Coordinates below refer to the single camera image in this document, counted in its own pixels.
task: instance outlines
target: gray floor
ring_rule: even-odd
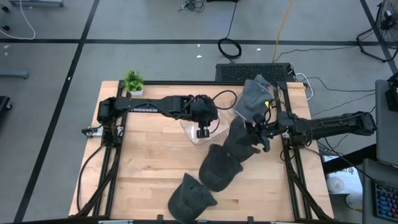
[[[183,2],[101,0],[88,38],[219,39],[226,35],[233,3],[208,3],[205,11],[197,14],[177,12]],[[367,2],[375,16],[379,1]],[[9,6],[5,1],[0,3]],[[79,39],[92,3],[93,0],[65,0],[64,8],[34,5],[32,9],[26,7],[25,13],[37,31],[37,38]],[[288,5],[288,0],[242,0],[237,6],[230,38],[275,40]],[[7,18],[10,34],[30,36],[19,8],[10,8],[12,12]],[[356,35],[369,27],[359,1],[301,0],[294,3],[281,39],[355,40]],[[373,35],[366,39],[375,40]],[[28,80],[0,79],[0,95],[10,96],[14,104],[0,130],[0,223],[14,220],[76,47],[77,44],[0,43],[1,68],[30,71]],[[340,46],[281,45],[279,52],[319,47]],[[273,45],[242,45],[242,48],[243,55],[237,63],[272,60]],[[383,56],[379,46],[366,48]],[[296,72],[320,77],[331,88],[348,90],[373,89],[375,80],[392,75],[387,63],[363,55],[359,47],[294,52],[283,55],[279,62],[290,62]],[[146,80],[214,80],[217,63],[229,61],[213,44],[85,44],[24,221],[68,215],[86,144],[80,129],[91,122],[103,80],[122,79],[127,69],[139,70]],[[315,89],[315,96],[309,101],[312,113],[366,94],[331,93],[319,81],[311,83]],[[369,96],[314,117],[370,111],[373,106],[374,97]],[[341,136],[331,138],[331,144],[337,144],[339,139]],[[350,135],[338,150],[349,153],[374,142],[374,136]],[[360,213],[348,209],[343,197],[332,197],[332,203],[336,218],[361,222]]]

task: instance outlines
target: green plant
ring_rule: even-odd
[[[144,78],[134,70],[129,70],[124,76],[124,87],[127,91],[140,91],[144,87]]]

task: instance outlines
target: white pot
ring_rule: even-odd
[[[144,92],[144,87],[142,87],[142,90],[140,91],[130,91],[130,94],[132,96],[142,96],[143,92]]]

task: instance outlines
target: baseball cap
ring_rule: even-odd
[[[212,144],[200,166],[199,179],[207,189],[219,192],[224,190],[242,170],[239,161],[226,148]]]
[[[238,139],[247,135],[244,123],[240,118],[235,118],[229,127],[228,137],[225,139],[223,147],[225,147],[238,162],[243,162],[249,159],[254,153],[260,153],[251,144],[238,144]]]
[[[242,95],[235,105],[235,112],[240,117],[253,122],[255,114],[266,112],[265,102],[271,99],[267,81],[262,75],[257,75],[254,80],[244,82]]]
[[[189,224],[195,221],[208,206],[217,205],[210,191],[189,174],[174,191],[167,205],[176,221]]]

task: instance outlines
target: wooden table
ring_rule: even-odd
[[[98,102],[116,96],[118,82],[103,82]],[[302,83],[288,83],[292,110],[302,118],[310,118]],[[214,96],[229,89],[241,93],[242,86],[216,85],[146,85],[143,98],[163,98],[166,95]],[[228,104],[231,95],[225,94],[216,104]],[[196,146],[187,138],[180,121],[161,114],[129,113],[123,140],[116,190],[111,218],[155,220],[158,214],[165,220],[174,220],[167,210],[167,202],[182,182],[184,173],[198,179],[198,169],[207,155],[210,144],[222,144],[228,132],[221,133],[212,141]],[[100,145],[100,138],[87,141],[83,162]],[[310,149],[318,151],[314,142]],[[244,170],[221,192],[212,192],[218,205],[207,208],[198,219],[246,221],[253,216],[256,221],[294,221],[292,202],[285,163],[279,158],[282,150],[280,136],[271,140],[271,151],[255,154],[242,163]],[[104,151],[98,153],[87,165],[81,182],[81,206],[91,197],[98,186]],[[325,176],[318,155],[301,150],[307,189],[325,213],[333,217]],[[301,217],[305,217],[302,196],[296,188]],[[104,212],[103,193],[100,214]],[[75,214],[76,193],[70,214]]]

